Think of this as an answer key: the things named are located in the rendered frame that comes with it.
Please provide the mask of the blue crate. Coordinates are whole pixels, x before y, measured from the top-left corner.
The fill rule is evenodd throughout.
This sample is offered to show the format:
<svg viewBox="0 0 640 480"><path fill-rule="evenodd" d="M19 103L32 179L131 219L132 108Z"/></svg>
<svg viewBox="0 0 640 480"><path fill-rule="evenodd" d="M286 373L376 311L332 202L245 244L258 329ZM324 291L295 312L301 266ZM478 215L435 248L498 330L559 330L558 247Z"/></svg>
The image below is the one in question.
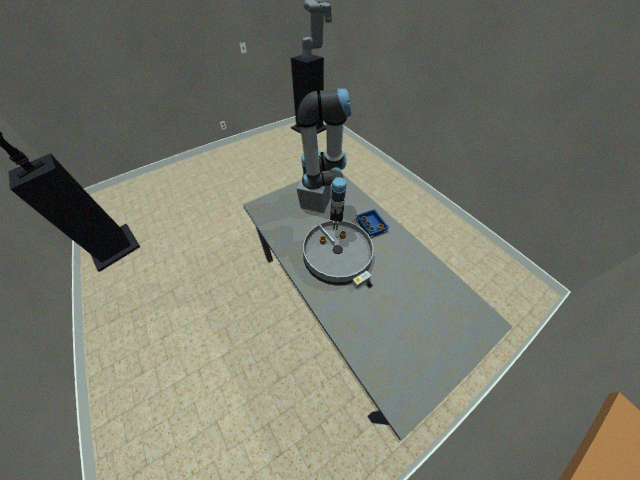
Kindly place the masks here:
<svg viewBox="0 0 640 480"><path fill-rule="evenodd" d="M364 223L361 220L362 216L366 216L367 221L370 221L372 223L371 226L375 227L375 232L370 233L369 229L367 229L367 227L364 225ZM375 236L388 232L388 228L389 228L388 225L384 222L384 220L380 217L380 215L376 212L375 209L358 214L356 215L356 217L357 217L356 218L357 223L361 226L361 228L363 228L368 233L370 238L373 238ZM377 230L379 224L383 224L384 228L381 230Z"/></svg>

